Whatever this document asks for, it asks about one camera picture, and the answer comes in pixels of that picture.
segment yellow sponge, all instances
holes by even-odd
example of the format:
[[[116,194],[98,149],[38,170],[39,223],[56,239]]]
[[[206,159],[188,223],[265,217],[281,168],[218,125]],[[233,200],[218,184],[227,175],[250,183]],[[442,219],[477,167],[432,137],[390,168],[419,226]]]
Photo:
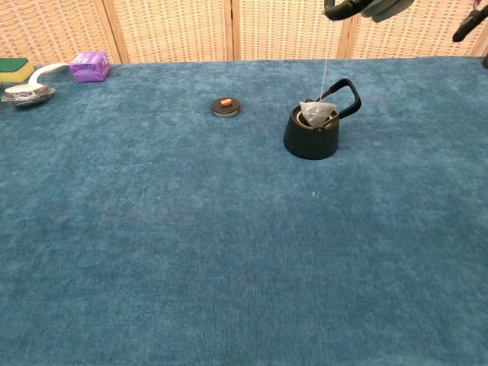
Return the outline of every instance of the yellow sponge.
[[[0,58],[0,82],[23,82],[34,72],[26,58]]]

